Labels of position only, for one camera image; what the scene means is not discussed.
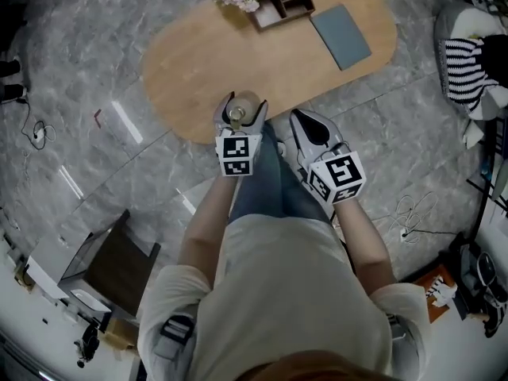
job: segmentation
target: wall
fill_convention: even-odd
[[[433,347],[421,381],[497,381],[508,368],[508,322],[487,339],[483,323],[460,320],[455,306],[432,325]]]
[[[40,381],[37,375],[17,362],[8,352],[0,347],[2,370],[9,381]]]
[[[507,224],[501,208],[488,201],[476,237],[480,246],[492,255],[497,272],[504,278],[508,278]],[[487,339],[480,321],[461,321],[453,307],[433,323],[433,356],[423,381],[497,381],[508,368],[507,346],[508,317],[498,332]]]
[[[81,338],[85,323],[73,324],[63,315],[63,306],[49,302],[40,291],[29,294],[17,285],[0,256],[0,328],[19,348],[68,381],[128,380],[134,356],[114,352],[101,343],[94,359],[80,369],[73,342]]]
[[[508,278],[508,219],[501,208],[490,200],[476,241],[492,255],[497,271]]]

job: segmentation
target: wooden table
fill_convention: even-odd
[[[258,32],[235,7],[208,0],[167,25],[144,55],[143,80],[157,113],[182,138],[214,140],[212,115],[231,90],[255,91],[274,117],[379,70],[397,30],[384,0],[314,0],[319,14],[344,4],[372,55],[341,71],[308,18]]]

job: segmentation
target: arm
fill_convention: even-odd
[[[349,199],[333,207],[348,245],[356,276],[367,294],[395,283],[387,246],[358,201]]]
[[[218,176],[183,236],[179,265],[196,267],[214,285],[215,271],[238,178]]]

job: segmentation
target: strap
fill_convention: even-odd
[[[416,381],[420,378],[420,356],[418,342],[411,332],[411,326],[403,317],[387,316],[392,336],[393,376],[406,381]]]
[[[156,338],[153,374],[156,379],[184,381],[196,346],[198,305],[175,311],[163,324]]]

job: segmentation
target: gray book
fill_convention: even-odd
[[[342,71],[371,55],[367,41],[343,5],[310,20]]]

